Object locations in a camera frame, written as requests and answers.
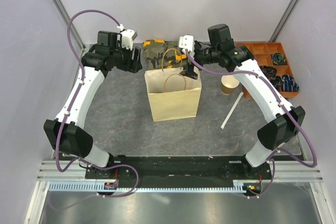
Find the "brown paper bag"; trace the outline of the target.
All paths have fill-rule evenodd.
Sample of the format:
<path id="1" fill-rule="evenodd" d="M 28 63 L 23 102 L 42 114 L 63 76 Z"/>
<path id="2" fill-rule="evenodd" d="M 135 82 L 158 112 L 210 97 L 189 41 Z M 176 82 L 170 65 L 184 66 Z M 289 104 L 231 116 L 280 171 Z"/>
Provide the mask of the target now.
<path id="1" fill-rule="evenodd" d="M 178 68 L 148 70 L 144 74 L 154 122 L 194 118 L 200 101 L 200 71 L 191 66 L 191 74 Z"/>

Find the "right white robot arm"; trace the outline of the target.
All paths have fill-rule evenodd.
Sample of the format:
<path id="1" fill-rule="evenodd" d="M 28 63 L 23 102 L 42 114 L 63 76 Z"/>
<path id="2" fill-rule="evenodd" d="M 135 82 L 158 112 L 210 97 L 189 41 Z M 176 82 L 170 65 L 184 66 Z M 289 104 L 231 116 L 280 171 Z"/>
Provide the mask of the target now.
<path id="1" fill-rule="evenodd" d="M 191 35 L 181 36 L 178 47 L 188 56 L 185 75 L 196 79 L 194 68 L 216 63 L 234 76 L 257 103 L 266 120 L 258 130 L 258 141 L 245 155 L 240 166 L 241 174 L 248 179 L 259 173 L 274 150 L 297 136 L 305 117 L 301 106 L 294 107 L 271 84 L 259 67 L 253 53 L 244 45 L 235 45 L 226 24 L 208 28 L 209 44 L 203 47 Z"/>

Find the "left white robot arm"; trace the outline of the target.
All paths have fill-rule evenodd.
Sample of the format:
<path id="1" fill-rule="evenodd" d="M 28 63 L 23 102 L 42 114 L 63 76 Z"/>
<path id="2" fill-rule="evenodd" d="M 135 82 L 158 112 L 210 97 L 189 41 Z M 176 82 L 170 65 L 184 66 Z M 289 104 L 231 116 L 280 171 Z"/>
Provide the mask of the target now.
<path id="1" fill-rule="evenodd" d="M 97 43 L 81 58 L 75 85 L 61 111 L 46 120 L 44 131 L 57 153 L 83 159 L 97 166 L 97 173 L 111 178 L 115 173 L 112 156 L 97 147 L 84 130 L 86 115 L 96 91 L 113 68 L 131 73 L 142 69 L 140 48 L 134 46 L 137 32 L 125 29 L 119 33 L 99 31 Z"/>

